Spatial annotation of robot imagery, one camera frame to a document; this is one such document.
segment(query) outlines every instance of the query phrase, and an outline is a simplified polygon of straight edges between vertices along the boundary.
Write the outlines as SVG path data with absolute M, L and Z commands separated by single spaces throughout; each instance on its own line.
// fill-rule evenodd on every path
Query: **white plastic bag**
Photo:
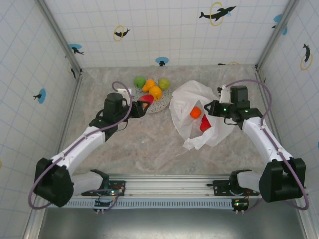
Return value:
M 224 118 L 210 116 L 204 110 L 205 104 L 218 99 L 211 88 L 197 81 L 188 81 L 173 92 L 169 109 L 178 133 L 185 140 L 184 148 L 199 150 L 204 144 L 214 147 L 233 131 L 234 126 L 226 125 Z M 190 116 L 194 106 L 202 110 L 201 116 L 197 119 Z M 211 128 L 202 133 L 200 125 L 204 114 Z

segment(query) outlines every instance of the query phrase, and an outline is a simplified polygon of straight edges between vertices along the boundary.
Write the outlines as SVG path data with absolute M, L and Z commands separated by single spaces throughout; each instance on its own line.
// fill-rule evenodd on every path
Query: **orange object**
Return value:
M 142 87 L 142 91 L 147 92 L 147 91 L 149 91 L 149 89 L 150 89 L 152 86 L 154 86 L 154 85 L 155 85 L 155 82 L 154 82 L 153 79 L 147 79 L 147 80 L 145 81 L 145 84 L 144 84 L 143 87 Z
M 195 106 L 190 112 L 190 116 L 192 116 L 195 119 L 200 117 L 200 115 L 201 115 L 201 109 L 197 106 Z
M 149 94 L 151 94 L 154 97 L 154 100 L 157 101 L 162 97 L 163 91 L 158 86 L 152 86 L 149 89 Z

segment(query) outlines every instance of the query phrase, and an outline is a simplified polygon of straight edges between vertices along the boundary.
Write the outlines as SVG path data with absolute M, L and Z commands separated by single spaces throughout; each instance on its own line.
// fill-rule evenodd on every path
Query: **metal corner post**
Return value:
M 266 62 L 270 52 L 273 50 L 277 40 L 281 36 L 285 27 L 287 26 L 288 20 L 290 19 L 299 2 L 300 0 L 289 0 L 280 21 L 276 25 L 273 35 L 270 37 L 269 41 L 266 44 L 266 47 L 263 50 L 261 57 L 258 60 L 257 70 L 261 69 L 263 64 Z
M 81 75 L 81 67 L 77 60 L 74 57 L 74 54 L 72 53 L 66 39 L 63 36 L 63 33 L 61 32 L 58 24 L 53 18 L 53 15 L 51 11 L 49 10 L 47 4 L 45 3 L 45 0 L 34 0 L 35 3 L 38 5 L 38 7 L 42 10 L 43 16 L 48 22 L 53 34 L 56 36 L 58 42 L 60 43 L 66 57 L 70 61 L 70 64 L 72 66 L 72 69 L 79 75 Z

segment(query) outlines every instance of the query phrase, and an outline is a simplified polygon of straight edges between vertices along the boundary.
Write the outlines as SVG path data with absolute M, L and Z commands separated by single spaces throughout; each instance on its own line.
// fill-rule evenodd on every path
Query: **black bracket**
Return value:
M 52 160 L 42 158 L 35 170 L 35 180 L 52 164 Z M 57 205 L 64 206 L 73 195 L 73 183 L 65 166 L 55 165 L 39 182 L 34 193 Z
M 301 158 L 288 160 L 302 185 L 305 183 L 306 165 Z M 266 165 L 259 180 L 260 194 L 266 202 L 300 198 L 303 194 L 284 162 L 274 160 Z

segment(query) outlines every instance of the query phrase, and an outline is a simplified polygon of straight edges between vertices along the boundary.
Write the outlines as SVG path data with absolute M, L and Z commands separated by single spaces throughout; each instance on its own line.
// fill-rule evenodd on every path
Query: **red apple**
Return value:
M 138 101 L 148 101 L 150 104 L 153 103 L 154 97 L 151 94 L 142 95 Z
M 208 130 L 209 128 L 211 128 L 210 123 L 208 121 L 202 122 L 200 125 L 200 131 L 202 131 L 203 133 Z
M 202 122 L 202 123 L 203 123 L 203 122 L 208 122 L 208 118 L 207 118 L 206 115 L 203 116 L 203 118 L 201 119 L 201 122 Z

